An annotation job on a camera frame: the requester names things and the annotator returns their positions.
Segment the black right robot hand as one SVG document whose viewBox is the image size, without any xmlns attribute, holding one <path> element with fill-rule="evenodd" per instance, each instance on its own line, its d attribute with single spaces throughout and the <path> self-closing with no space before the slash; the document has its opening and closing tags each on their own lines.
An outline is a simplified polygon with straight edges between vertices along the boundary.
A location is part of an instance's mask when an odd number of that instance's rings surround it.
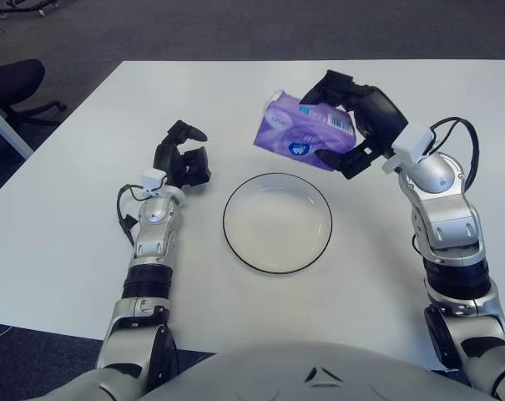
<svg viewBox="0 0 505 401">
<path fill-rule="evenodd" d="M 390 159 L 392 144 L 408 121 L 395 104 L 377 87 L 359 85 L 349 75 L 328 70 L 301 99 L 302 104 L 328 104 L 354 114 L 356 128 L 364 140 L 345 154 L 317 150 L 315 154 L 333 170 L 350 180 L 371 166 L 377 158 Z"/>
</svg>

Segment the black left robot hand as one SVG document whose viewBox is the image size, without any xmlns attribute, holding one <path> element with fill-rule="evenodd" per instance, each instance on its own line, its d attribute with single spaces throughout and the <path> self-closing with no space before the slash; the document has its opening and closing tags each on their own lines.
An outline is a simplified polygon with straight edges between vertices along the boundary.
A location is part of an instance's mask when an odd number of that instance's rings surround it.
<svg viewBox="0 0 505 401">
<path fill-rule="evenodd" d="M 153 162 L 156 170 L 166 173 L 167 185 L 181 189 L 185 185 L 197 186 L 210 181 L 211 172 L 205 147 L 184 153 L 180 153 L 178 149 L 178 146 L 187 140 L 206 142 L 207 139 L 200 129 L 182 120 L 171 126 L 168 134 L 157 146 Z"/>
</svg>

